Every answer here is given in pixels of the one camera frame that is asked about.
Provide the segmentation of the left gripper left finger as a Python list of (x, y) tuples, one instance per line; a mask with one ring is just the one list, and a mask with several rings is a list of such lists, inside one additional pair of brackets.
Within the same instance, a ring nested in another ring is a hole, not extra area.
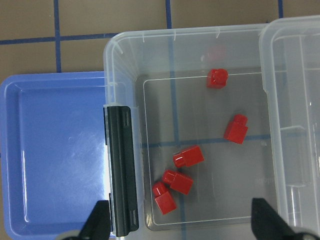
[(79, 240), (108, 240), (111, 234), (110, 204), (108, 200), (96, 202), (79, 232)]

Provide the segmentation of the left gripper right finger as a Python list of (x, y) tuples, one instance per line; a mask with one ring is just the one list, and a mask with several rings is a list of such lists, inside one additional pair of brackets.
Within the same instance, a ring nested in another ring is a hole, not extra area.
[(257, 240), (294, 240), (296, 235), (264, 198), (251, 201), (251, 230)]

